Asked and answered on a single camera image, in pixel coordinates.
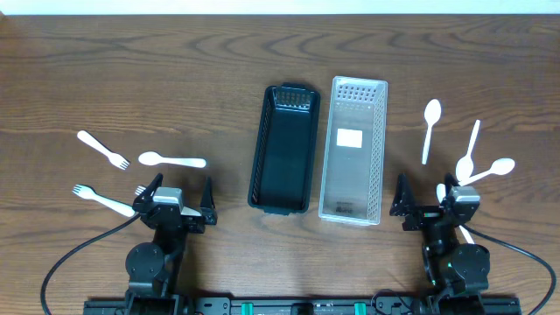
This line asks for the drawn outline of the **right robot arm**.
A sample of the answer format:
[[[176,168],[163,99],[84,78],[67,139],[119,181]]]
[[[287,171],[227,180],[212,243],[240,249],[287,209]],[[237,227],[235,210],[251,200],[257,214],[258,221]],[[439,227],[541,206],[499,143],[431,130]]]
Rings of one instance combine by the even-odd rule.
[[[461,243],[456,228],[467,223],[480,206],[480,196],[471,186],[446,180],[447,195],[435,206],[415,201],[405,174],[397,177],[391,216],[403,217],[404,231],[423,235],[423,262],[427,277],[438,291],[452,296],[475,294],[488,288],[489,251],[480,245]]]

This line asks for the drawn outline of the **white plastic spoon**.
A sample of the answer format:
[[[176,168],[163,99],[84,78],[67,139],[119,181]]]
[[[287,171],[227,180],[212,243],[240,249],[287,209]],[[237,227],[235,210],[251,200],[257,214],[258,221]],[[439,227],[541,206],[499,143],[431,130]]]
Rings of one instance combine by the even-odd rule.
[[[488,175],[506,175],[515,168],[515,161],[509,157],[503,157],[495,160],[487,171],[471,176],[465,180],[459,181],[460,186],[468,186]]]
[[[476,144],[477,136],[480,131],[481,120],[476,120],[472,128],[469,143],[465,155],[456,163],[455,175],[458,181],[468,179],[473,173],[473,148]]]
[[[426,135],[423,143],[422,164],[426,165],[431,145],[431,133],[433,126],[438,122],[442,114],[441,103],[438,99],[432,99],[428,102],[424,110],[424,120],[427,123]]]
[[[444,184],[437,184],[436,193],[437,193],[438,202],[442,203],[444,197],[446,196],[445,185]],[[467,243],[474,244],[474,240],[473,240],[471,234],[466,229],[464,229],[462,226],[460,226],[459,230],[462,233],[462,235],[464,236],[465,241]]]

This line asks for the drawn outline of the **black perforated plastic basket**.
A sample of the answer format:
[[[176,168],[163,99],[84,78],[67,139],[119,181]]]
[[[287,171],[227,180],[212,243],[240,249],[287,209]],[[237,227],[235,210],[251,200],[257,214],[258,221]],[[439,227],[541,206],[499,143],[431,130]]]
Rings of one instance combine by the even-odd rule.
[[[319,111],[319,92],[304,85],[265,89],[248,188],[251,207],[281,215],[308,209]]]

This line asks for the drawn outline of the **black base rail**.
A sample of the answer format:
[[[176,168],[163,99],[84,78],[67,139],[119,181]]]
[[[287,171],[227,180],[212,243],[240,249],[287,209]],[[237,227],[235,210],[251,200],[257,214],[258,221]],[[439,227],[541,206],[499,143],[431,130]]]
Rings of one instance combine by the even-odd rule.
[[[371,315],[371,314],[520,314],[512,297],[456,298],[429,307],[420,299],[381,294],[370,299],[230,299],[182,296],[169,298],[126,297],[123,300],[90,300],[86,315]]]

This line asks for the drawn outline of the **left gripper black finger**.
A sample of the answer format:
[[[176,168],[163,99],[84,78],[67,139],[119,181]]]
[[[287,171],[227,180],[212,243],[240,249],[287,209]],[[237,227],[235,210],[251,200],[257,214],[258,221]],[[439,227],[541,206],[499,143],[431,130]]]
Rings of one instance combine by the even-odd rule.
[[[201,210],[214,210],[213,181],[210,177],[206,178],[204,191],[200,201]]]
[[[163,183],[163,174],[159,173],[146,189],[137,195],[133,201],[132,209],[137,213],[148,213],[154,207],[154,201],[152,200],[152,195],[158,187]]]

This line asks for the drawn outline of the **clear perforated plastic basket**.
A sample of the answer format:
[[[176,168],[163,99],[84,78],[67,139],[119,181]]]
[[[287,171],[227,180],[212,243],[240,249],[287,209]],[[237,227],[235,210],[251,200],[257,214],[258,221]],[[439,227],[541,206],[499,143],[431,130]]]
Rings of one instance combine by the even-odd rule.
[[[318,206],[322,220],[380,223],[387,96],[384,80],[333,78]],[[337,129],[361,130],[362,147],[337,146]]]

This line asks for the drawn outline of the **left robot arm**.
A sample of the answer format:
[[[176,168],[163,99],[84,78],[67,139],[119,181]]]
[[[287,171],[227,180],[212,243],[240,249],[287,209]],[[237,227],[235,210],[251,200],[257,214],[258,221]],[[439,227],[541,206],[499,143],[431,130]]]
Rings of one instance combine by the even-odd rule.
[[[165,298],[174,291],[189,234],[202,234],[215,225],[212,179],[207,178],[199,208],[184,205],[182,190],[164,187],[159,173],[136,193],[132,209],[154,231],[153,240],[135,246],[127,255],[129,291],[137,296]]]

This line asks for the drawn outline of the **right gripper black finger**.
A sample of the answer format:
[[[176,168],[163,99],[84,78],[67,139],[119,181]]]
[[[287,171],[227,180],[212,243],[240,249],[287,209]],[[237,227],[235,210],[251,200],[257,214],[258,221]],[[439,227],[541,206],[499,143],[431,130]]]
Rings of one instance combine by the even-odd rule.
[[[459,182],[451,173],[445,174],[444,183],[442,184],[442,205],[448,205],[455,200],[453,194],[458,185]]]
[[[389,210],[390,215],[408,215],[416,207],[414,194],[404,173],[398,175],[395,197]]]

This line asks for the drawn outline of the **wooden fork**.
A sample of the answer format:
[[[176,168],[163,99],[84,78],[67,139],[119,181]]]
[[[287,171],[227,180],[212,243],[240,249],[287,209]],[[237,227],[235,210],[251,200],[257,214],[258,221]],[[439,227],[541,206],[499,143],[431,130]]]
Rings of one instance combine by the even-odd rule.
[[[126,170],[130,166],[130,161],[127,160],[120,154],[114,153],[113,151],[109,150],[104,144],[102,144],[99,140],[93,137],[85,130],[80,130],[77,133],[77,137],[86,145],[90,146],[91,148],[99,151],[102,155],[104,155],[108,161],[115,167],[120,170]]]
[[[73,187],[73,193],[83,198],[84,200],[93,200],[98,203],[103,204],[105,207],[112,209],[113,211],[126,216],[126,217],[133,217],[135,215],[135,211],[132,209],[131,206],[124,204],[120,201],[116,201],[113,199],[106,198],[101,196],[95,192],[95,190],[86,185],[75,185]]]
[[[145,186],[142,185],[138,186],[135,190],[135,195],[140,195],[145,189],[146,189]]]

